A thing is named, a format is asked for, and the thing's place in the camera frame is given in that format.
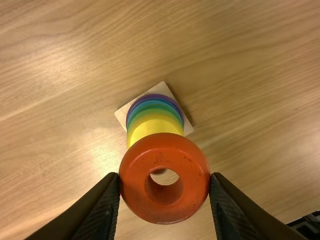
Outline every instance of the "table surface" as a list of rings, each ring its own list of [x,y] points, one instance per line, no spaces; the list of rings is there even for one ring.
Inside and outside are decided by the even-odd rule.
[[[3,0],[0,239],[22,239],[117,172],[114,112],[165,81],[189,139],[288,223],[320,209],[317,0]],[[211,240],[207,200],[155,225],[121,201],[116,240]]]

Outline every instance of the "purple ring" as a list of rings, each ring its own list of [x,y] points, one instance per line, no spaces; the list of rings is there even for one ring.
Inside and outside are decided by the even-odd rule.
[[[134,103],[129,108],[128,113],[126,114],[125,124],[126,125],[128,124],[129,115],[131,114],[133,109],[135,109],[136,106],[138,106],[140,103],[143,103],[144,101],[146,101],[148,99],[152,99],[152,98],[160,98],[160,99],[164,99],[164,100],[172,103],[176,107],[176,109],[178,110],[178,113],[179,113],[179,115],[181,117],[182,122],[183,123],[185,122],[184,113],[182,112],[182,110],[179,107],[178,103],[174,99],[172,99],[171,97],[168,97],[166,95],[163,95],[163,94],[152,93],[152,94],[144,95],[144,96],[142,96],[142,97],[140,97],[140,98],[138,98],[137,100],[134,101]]]

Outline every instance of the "black object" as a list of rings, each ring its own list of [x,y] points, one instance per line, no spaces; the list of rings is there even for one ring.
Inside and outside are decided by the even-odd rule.
[[[288,226],[309,240],[320,240],[320,211],[290,222]]]
[[[113,240],[119,201],[119,176],[111,172],[65,212],[26,239]]]
[[[306,239],[256,205],[220,173],[211,175],[209,196],[218,240]],[[119,200],[119,176],[111,172],[27,240],[113,240]]]

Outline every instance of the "red ring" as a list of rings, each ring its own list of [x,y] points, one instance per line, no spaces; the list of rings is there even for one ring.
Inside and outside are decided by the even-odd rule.
[[[179,179],[171,185],[153,181],[150,173],[171,169]],[[156,133],[137,141],[120,164],[121,195],[140,218],[173,224],[191,217],[206,200],[210,170],[201,150],[187,138]]]

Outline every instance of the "wooden base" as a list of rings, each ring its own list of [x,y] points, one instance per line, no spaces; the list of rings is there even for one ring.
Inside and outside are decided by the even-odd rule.
[[[126,117],[127,117],[127,113],[128,113],[129,108],[138,98],[140,98],[144,95],[147,95],[147,94],[163,94],[163,95],[166,95],[166,96],[176,100],[174,95],[172,94],[172,92],[170,91],[170,89],[168,88],[167,84],[164,81],[158,83],[154,87],[145,91],[144,93],[137,96],[135,99],[131,100],[126,105],[122,106],[120,109],[115,111],[114,115],[118,119],[119,123],[122,125],[122,127],[124,128],[125,131],[127,131]],[[183,117],[184,117],[183,131],[184,131],[184,135],[187,136],[194,131],[194,128],[192,127],[192,125],[191,125],[190,121],[188,120],[187,116],[185,115],[185,113],[183,113]]]

